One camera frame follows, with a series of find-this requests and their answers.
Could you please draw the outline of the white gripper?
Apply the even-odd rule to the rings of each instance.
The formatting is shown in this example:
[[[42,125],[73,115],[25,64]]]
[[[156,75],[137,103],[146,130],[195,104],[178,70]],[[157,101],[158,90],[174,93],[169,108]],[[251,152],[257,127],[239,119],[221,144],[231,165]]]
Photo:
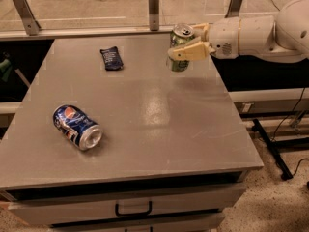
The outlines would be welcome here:
[[[209,43],[173,47],[168,56],[175,61],[203,60],[210,54],[217,59],[235,59],[239,56],[239,24],[238,17],[230,17],[216,21],[211,28],[208,23],[193,25],[194,35]]]

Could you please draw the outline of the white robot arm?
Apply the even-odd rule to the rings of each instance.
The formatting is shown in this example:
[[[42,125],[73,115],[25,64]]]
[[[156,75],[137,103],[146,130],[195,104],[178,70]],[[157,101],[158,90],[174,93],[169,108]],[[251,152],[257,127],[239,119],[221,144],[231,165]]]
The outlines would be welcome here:
[[[193,40],[168,50],[171,59],[254,56],[269,62],[297,63],[309,58],[309,0],[293,0],[276,15],[197,24],[193,32]]]

